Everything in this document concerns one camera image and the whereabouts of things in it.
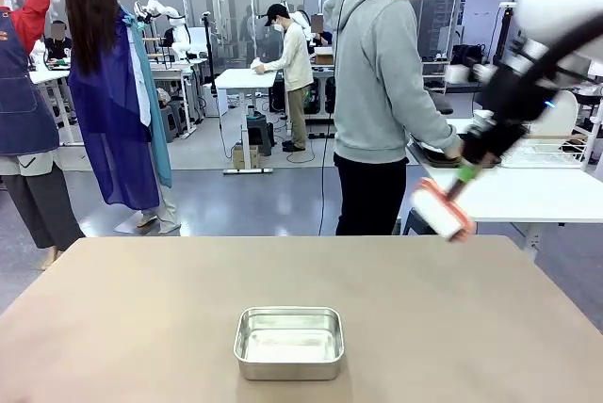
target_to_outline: black cap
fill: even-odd
[[[280,15],[281,17],[289,18],[289,11],[286,10],[286,7],[281,5],[280,3],[276,3],[268,8],[268,12],[266,12],[266,17],[268,17],[268,21],[266,22],[266,26],[270,26],[272,21],[276,20],[276,16]]]

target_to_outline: tray rim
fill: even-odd
[[[256,310],[256,309],[314,309],[314,310],[327,310],[327,311],[331,311],[336,319],[337,319],[337,324],[339,325],[339,332],[341,333],[341,352],[339,353],[339,355],[334,358],[331,361],[321,361],[321,362],[314,362],[314,363],[257,363],[257,362],[252,362],[252,361],[248,361],[244,358],[241,358],[238,353],[236,352],[236,340],[238,339],[238,335],[241,332],[241,326],[243,323],[243,317],[245,316],[246,313]],[[235,344],[233,345],[233,352],[235,353],[235,357],[236,359],[240,362],[240,363],[248,363],[248,364],[259,364],[259,365],[316,365],[316,364],[320,364],[320,365],[329,365],[329,364],[334,364],[334,363],[339,363],[343,357],[344,354],[346,352],[346,342],[345,342],[345,338],[344,338],[344,334],[343,334],[343,325],[341,324],[341,315],[339,314],[338,311],[336,311],[335,309],[333,309],[332,307],[327,307],[327,306],[252,306],[252,307],[248,307],[247,309],[245,309],[240,317],[238,318],[238,323],[236,325],[236,334],[235,334]]]

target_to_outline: white wire rack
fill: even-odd
[[[502,158],[504,168],[558,169],[580,168],[588,137],[526,137]]]

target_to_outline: red shirt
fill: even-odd
[[[46,23],[46,12],[50,7],[50,0],[25,0],[24,6],[10,12],[9,8],[0,7],[1,11],[10,12],[10,19],[21,40],[25,51],[29,55],[34,49],[36,40],[41,38]]]

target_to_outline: woman with long hair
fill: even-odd
[[[139,226],[158,218],[161,234],[177,229],[168,147],[138,23],[117,0],[65,3],[69,85],[103,198],[142,210]]]
[[[27,72],[44,32],[50,0],[25,0],[10,10],[0,0],[0,176],[40,249],[45,269],[84,236],[75,220],[58,160],[58,131]]]

